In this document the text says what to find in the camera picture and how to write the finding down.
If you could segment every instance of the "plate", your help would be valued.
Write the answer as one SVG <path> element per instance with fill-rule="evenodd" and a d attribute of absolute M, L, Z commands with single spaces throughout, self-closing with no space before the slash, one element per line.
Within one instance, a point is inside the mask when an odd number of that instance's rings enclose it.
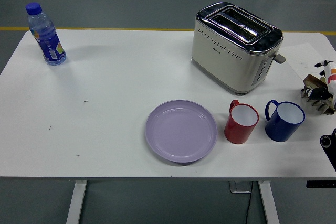
<path fill-rule="evenodd" d="M 189 163 L 206 156 L 215 146 L 217 124 L 201 105 L 174 100 L 151 112 L 145 134 L 149 146 L 161 157 Z"/>

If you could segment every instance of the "tabletop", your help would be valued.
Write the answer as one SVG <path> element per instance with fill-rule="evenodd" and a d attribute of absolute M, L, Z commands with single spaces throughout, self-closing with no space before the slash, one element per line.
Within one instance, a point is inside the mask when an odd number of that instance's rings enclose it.
<path fill-rule="evenodd" d="M 319 142 L 335 128 L 335 115 L 317 113 L 300 97 L 298 71 L 305 64 L 298 59 L 304 61 L 308 50 L 336 60 L 324 35 L 285 33 L 280 53 L 288 61 L 273 63 L 264 82 L 246 95 L 229 92 L 191 60 L 192 31 L 58 35 L 67 54 L 63 64 L 47 65 L 27 32 L 0 75 L 0 177 L 336 178 Z M 235 99 L 260 115 L 241 145 L 224 136 Z M 303 125 L 284 143 L 265 133 L 265 105 L 272 99 L 295 102 L 306 112 Z M 170 100 L 196 102 L 217 123 L 212 151 L 188 165 L 161 158 L 145 139 L 149 114 Z"/>

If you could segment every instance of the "bottle label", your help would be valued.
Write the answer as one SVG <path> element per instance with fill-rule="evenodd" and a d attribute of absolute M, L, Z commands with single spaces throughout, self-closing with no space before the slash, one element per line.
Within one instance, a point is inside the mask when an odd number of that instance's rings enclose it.
<path fill-rule="evenodd" d="M 46 61 L 60 60 L 65 56 L 65 52 L 61 43 L 59 42 L 57 34 L 55 34 L 51 39 L 40 40 L 36 37 L 35 39 L 40 45 Z"/>

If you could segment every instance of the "white toaster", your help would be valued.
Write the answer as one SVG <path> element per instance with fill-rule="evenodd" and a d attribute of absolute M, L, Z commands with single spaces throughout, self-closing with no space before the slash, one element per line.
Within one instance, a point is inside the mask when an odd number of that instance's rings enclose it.
<path fill-rule="evenodd" d="M 238 94 L 245 94 L 266 78 L 284 39 L 275 26 L 230 3 L 219 2 L 196 15 L 192 58 Z"/>

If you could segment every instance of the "water bottle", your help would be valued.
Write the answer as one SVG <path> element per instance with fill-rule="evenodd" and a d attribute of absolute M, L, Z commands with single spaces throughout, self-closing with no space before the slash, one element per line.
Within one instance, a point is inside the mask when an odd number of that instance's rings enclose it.
<path fill-rule="evenodd" d="M 44 60 L 49 65 L 59 65 L 66 59 L 66 54 L 59 42 L 56 29 L 50 18 L 42 11 L 39 3 L 26 5 L 31 34 L 42 49 Z"/>

